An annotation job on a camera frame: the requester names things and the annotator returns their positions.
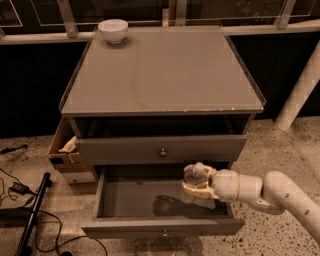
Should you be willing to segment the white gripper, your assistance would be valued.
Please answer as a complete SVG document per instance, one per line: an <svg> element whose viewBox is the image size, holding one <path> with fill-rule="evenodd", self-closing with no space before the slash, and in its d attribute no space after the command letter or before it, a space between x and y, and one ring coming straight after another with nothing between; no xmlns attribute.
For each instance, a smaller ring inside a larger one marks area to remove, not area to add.
<svg viewBox="0 0 320 256"><path fill-rule="evenodd" d="M203 163L188 165L184 168L184 180L186 182L207 182L216 170ZM203 199L218 199L222 202L236 201L239 193L239 174L235 171L220 170L212 180L212 187L207 183L191 185L183 182L185 193Z"/></svg>

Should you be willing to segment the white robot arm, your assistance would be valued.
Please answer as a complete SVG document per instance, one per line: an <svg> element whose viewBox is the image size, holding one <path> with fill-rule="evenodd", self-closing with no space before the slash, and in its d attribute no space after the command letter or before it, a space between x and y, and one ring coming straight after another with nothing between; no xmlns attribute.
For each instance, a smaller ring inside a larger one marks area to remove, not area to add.
<svg viewBox="0 0 320 256"><path fill-rule="evenodd" d="M244 202L272 215L288 211L320 243L320 206L284 173L270 171L260 178L227 169L217 171L201 162L186 166L183 172L185 193L221 202Z"/></svg>

